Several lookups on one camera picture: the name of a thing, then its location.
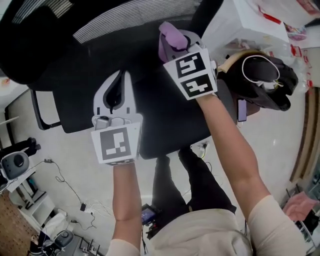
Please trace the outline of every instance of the tiled floor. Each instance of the tiled floor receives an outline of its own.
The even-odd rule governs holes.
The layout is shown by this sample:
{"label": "tiled floor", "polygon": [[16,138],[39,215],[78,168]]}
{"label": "tiled floor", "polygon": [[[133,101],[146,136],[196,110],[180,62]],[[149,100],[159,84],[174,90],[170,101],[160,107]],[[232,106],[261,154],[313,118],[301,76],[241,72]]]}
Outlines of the tiled floor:
{"label": "tiled floor", "polygon": [[[55,103],[50,92],[39,92],[39,105],[41,113],[47,122],[56,122],[58,115]],[[239,129],[256,153],[259,171],[263,181],[274,197],[280,201],[285,194],[285,188],[293,170],[298,154],[304,123],[305,97],[298,91],[290,97],[291,108],[287,112],[262,109],[247,122],[240,124]],[[113,175],[112,168],[98,164],[90,129],[66,134],[61,127],[42,131],[38,128],[32,108],[30,92],[20,97],[11,107],[11,116],[20,116],[12,123],[13,133],[17,141],[34,137],[41,144],[42,149],[32,156],[35,164],[44,158],[54,160],[61,168],[65,179],[78,193],[81,200],[93,204],[94,199],[104,205],[112,206]],[[238,205],[230,184],[222,170],[212,139],[205,157],[213,167],[213,174],[217,182],[229,195],[231,201]],[[177,153],[169,155],[171,158],[172,178],[182,194],[189,188],[188,175],[178,160]],[[142,203],[150,203],[152,199],[152,185],[155,170],[155,159],[140,159],[136,163],[138,182],[141,191]],[[76,219],[82,223],[83,228],[90,225],[92,216],[80,211],[77,197],[64,183],[58,183],[55,176],[58,170],[54,164],[42,163],[37,167],[34,175],[35,181],[41,190],[47,191],[55,205],[65,210],[69,220]],[[81,230],[77,225],[75,232],[87,238],[92,238],[101,244],[106,251],[112,238],[115,221],[100,210],[95,214],[94,225],[97,229]],[[236,218],[239,226],[243,227],[244,218],[238,208]]]}

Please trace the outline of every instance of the black chair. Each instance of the black chair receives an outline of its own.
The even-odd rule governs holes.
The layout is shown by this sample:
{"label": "black chair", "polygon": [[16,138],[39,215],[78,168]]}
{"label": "black chair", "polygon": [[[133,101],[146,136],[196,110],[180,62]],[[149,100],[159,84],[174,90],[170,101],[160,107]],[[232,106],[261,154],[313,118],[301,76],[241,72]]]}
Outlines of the black chair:
{"label": "black chair", "polygon": [[[0,45],[0,68],[31,88],[40,129],[62,125],[66,133],[74,133],[91,128],[96,91],[108,76],[125,69],[131,74],[137,112],[144,118],[140,146],[144,159],[168,154],[210,136],[196,101],[185,100],[162,66],[158,27],[169,21],[201,37],[223,0],[150,4],[147,0],[94,0],[89,4],[84,0],[46,0],[29,7],[26,14],[28,3],[32,2],[13,0],[0,22],[0,32],[9,33],[11,38]],[[159,11],[164,3],[169,8]],[[146,21],[136,18],[141,13],[146,14],[141,17]],[[21,38],[23,47],[17,43]],[[226,85],[220,81],[218,86],[225,92],[221,96],[236,119]],[[36,91],[53,92],[60,122],[44,123]]]}

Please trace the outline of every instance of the person's left arm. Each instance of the person's left arm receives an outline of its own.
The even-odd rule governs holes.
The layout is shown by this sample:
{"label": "person's left arm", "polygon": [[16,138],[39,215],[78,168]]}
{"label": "person's left arm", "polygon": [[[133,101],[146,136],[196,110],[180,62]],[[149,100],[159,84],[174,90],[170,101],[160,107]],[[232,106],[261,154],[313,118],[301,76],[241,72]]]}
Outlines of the person's left arm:
{"label": "person's left arm", "polygon": [[126,241],[140,251],[142,203],[134,163],[113,167],[113,186],[115,228],[112,239]]}

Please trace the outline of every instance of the pink towel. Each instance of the pink towel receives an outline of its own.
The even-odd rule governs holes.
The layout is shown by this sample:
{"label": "pink towel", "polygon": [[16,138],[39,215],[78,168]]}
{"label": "pink towel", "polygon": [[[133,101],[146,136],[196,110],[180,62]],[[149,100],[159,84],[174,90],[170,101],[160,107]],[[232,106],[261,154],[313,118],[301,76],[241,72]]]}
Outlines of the pink towel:
{"label": "pink towel", "polygon": [[[168,42],[168,44],[172,47],[175,47],[178,50],[186,49],[188,46],[188,40],[185,38],[185,36],[171,23],[169,22],[163,22],[159,26],[160,35],[163,34],[165,36],[165,40]],[[159,39],[159,50],[158,50],[159,58],[163,62],[168,62],[164,46],[161,42],[161,39]]]}
{"label": "pink towel", "polygon": [[292,221],[304,221],[318,201],[309,198],[305,192],[295,194],[285,204],[283,211]]}

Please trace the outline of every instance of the white t-shirt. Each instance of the white t-shirt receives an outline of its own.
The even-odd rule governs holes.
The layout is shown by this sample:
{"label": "white t-shirt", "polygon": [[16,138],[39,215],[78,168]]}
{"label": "white t-shirt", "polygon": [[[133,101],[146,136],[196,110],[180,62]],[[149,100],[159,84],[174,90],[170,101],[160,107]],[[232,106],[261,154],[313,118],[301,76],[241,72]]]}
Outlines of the white t-shirt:
{"label": "white t-shirt", "polygon": [[[239,231],[235,215],[224,209],[184,214],[161,229],[150,241],[153,256],[304,256],[303,235],[275,199],[268,195],[251,211],[250,241]],[[114,239],[107,256],[139,256],[132,244]]]}

